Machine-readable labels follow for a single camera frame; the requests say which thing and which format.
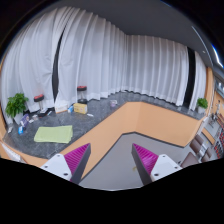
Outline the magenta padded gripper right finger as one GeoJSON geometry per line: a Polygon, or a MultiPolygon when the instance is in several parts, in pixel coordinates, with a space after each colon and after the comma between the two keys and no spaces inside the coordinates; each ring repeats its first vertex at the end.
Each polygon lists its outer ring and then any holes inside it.
{"type": "Polygon", "coordinates": [[[135,143],[132,144],[132,156],[144,185],[181,170],[166,154],[157,155],[135,143]]]}

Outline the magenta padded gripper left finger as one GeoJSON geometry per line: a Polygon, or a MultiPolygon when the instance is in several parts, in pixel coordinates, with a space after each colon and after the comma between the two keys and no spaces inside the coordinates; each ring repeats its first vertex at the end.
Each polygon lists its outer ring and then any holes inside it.
{"type": "Polygon", "coordinates": [[[41,168],[72,183],[78,184],[91,154],[91,144],[87,143],[69,153],[55,154],[41,168]]]}

